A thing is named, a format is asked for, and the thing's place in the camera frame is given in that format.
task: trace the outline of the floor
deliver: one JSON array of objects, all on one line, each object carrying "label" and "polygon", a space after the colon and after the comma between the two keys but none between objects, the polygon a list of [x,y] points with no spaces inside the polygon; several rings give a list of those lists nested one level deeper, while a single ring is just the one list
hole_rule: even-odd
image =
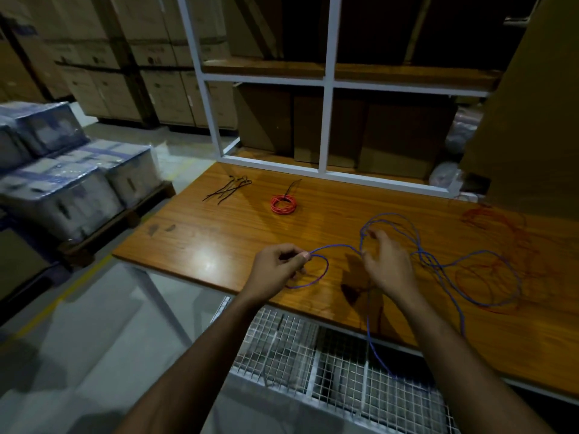
[{"label": "floor", "polygon": [[[211,164],[208,136],[167,128],[136,130],[95,123],[73,104],[85,131],[155,146],[163,178],[177,192]],[[109,433],[184,348],[110,252],[47,291],[0,329],[0,432]],[[208,326],[223,296],[153,275],[192,339]],[[236,377],[228,377],[204,433],[357,433],[358,426]]]}]

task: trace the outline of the person's right hand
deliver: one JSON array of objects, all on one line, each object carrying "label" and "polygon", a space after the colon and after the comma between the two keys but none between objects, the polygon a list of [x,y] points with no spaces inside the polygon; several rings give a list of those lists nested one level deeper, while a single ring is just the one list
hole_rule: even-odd
[{"label": "person's right hand", "polygon": [[362,251],[364,267],[373,282],[397,305],[421,296],[408,252],[384,230],[369,230],[368,233],[380,242],[378,260],[368,251]]}]

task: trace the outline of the wooden table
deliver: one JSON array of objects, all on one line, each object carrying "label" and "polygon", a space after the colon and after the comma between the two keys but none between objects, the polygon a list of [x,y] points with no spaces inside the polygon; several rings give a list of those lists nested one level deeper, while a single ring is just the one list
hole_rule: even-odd
[{"label": "wooden table", "polygon": [[[253,183],[218,205],[202,202],[229,181],[247,175]],[[455,295],[466,317],[468,341],[504,377],[540,388],[579,395],[579,224],[490,209],[409,193],[302,178],[295,190],[298,208],[289,216],[269,206],[296,176],[217,163],[141,225],[113,253],[131,264],[148,296],[177,330],[191,341],[164,302],[145,268],[236,294],[249,275],[257,251],[269,244],[293,242],[313,250],[326,244],[358,246],[359,229],[372,216],[397,212],[418,228],[426,250],[442,263],[478,249],[507,256],[520,273],[523,296],[517,305],[488,311]],[[409,250],[408,240],[384,227]],[[375,252],[375,243],[365,244]],[[365,332],[366,314],[377,339],[416,347],[410,328],[394,304],[374,291],[368,310],[368,277],[359,257],[346,248],[323,251],[328,274],[318,284],[283,290],[271,305],[355,332]],[[490,256],[479,256],[451,269],[451,277],[483,302],[506,298],[515,288],[511,274]],[[313,279],[321,259],[306,268]],[[415,262],[421,291],[455,326],[458,315],[432,274]]]}]

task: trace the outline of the white shelf frame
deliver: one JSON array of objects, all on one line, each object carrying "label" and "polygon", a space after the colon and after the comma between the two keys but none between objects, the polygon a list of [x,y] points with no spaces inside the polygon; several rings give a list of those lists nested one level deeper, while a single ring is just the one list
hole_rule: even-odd
[{"label": "white shelf frame", "polygon": [[[422,84],[402,84],[402,83],[380,83],[366,81],[348,81],[336,80],[334,78],[337,57],[337,40],[340,28],[340,12],[342,9],[342,0],[330,0],[329,19],[328,19],[328,42],[326,51],[325,74],[322,79],[308,79],[301,77],[273,77],[273,76],[246,76],[242,74],[217,74],[203,72],[203,63],[199,54],[199,39],[195,31],[195,26],[191,21],[189,12],[191,6],[187,0],[177,0],[181,18],[185,27],[185,34],[189,43],[189,50],[193,60],[193,66],[199,82],[199,92],[203,102],[203,108],[207,116],[207,124],[211,134],[217,161],[235,164],[245,167],[253,167],[268,171],[285,172],[286,174],[295,174],[301,176],[311,176],[315,178],[329,179],[352,184],[361,184],[365,186],[380,187],[383,189],[406,191],[429,196],[438,196],[443,198],[460,198],[476,202],[478,196],[473,193],[464,193],[460,191],[461,173],[458,173],[448,188],[429,186],[426,184],[409,183],[386,178],[374,178],[358,174],[347,174],[343,172],[332,172],[327,170],[328,150],[329,150],[329,133],[332,120],[332,100],[335,88],[349,88],[354,90],[377,90],[377,91],[396,91],[401,93],[423,93],[438,95],[460,95],[473,97],[487,97],[491,91],[484,88],[471,88],[460,86],[431,86]],[[246,159],[229,155],[229,152],[240,142],[237,138],[226,149],[222,149],[221,137],[217,121],[214,117],[211,96],[207,82],[248,82],[258,84],[272,85],[297,85],[297,86],[322,86],[324,89],[324,102],[322,106],[321,138],[320,138],[320,162],[318,168],[297,166],[293,164],[283,164],[274,161]]]}]

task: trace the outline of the yellow floor line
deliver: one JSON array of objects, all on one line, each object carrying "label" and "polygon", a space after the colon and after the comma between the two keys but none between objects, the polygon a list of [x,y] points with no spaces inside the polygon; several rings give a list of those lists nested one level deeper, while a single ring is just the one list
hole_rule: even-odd
[{"label": "yellow floor line", "polygon": [[[167,180],[173,181],[179,174],[185,172],[189,168],[189,166],[191,166],[195,162],[195,160],[196,159],[190,159],[188,161],[185,161],[184,164],[175,171],[175,173],[170,174],[170,176],[167,177]],[[147,213],[145,216],[142,217],[142,221],[146,221],[151,216],[152,213]],[[10,344],[13,343],[15,340],[24,337],[28,332],[30,332],[32,329],[38,326],[42,321],[47,319],[50,316],[50,314],[54,312],[56,306],[58,306],[61,301],[66,299],[81,286],[88,283],[91,280],[91,278],[93,278],[111,259],[112,255],[109,254],[103,257],[103,259],[100,260],[99,262],[95,263],[94,266],[92,266],[92,268],[88,269],[82,276],[78,278],[78,280],[76,280],[76,282],[71,284],[64,292],[62,292],[61,295],[59,295],[56,299],[54,299],[47,307],[45,307],[41,312],[36,314],[28,323],[26,323],[16,333],[10,335],[6,339],[6,341],[0,344],[0,350],[4,350],[8,346],[10,346]]]}]

